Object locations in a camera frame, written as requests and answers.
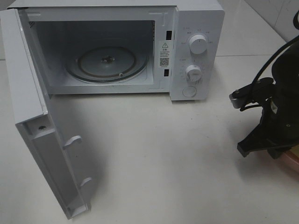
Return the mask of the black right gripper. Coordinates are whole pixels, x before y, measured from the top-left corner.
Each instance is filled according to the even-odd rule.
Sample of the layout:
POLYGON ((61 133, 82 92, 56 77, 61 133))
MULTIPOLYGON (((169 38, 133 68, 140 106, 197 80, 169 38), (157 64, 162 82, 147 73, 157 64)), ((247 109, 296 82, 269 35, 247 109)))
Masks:
POLYGON ((271 98, 266 101, 257 127, 237 143, 243 157, 267 150, 273 159, 299 144, 299 106, 290 101, 271 98))

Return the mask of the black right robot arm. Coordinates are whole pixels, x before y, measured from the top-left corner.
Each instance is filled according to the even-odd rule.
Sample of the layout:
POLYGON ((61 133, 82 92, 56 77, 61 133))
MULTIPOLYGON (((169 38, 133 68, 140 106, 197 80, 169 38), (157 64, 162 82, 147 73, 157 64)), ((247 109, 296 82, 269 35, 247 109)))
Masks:
POLYGON ((251 84, 229 96, 234 108, 261 107, 259 124, 237 144, 243 157, 266 150, 273 158, 299 144, 299 39, 281 47, 251 84))

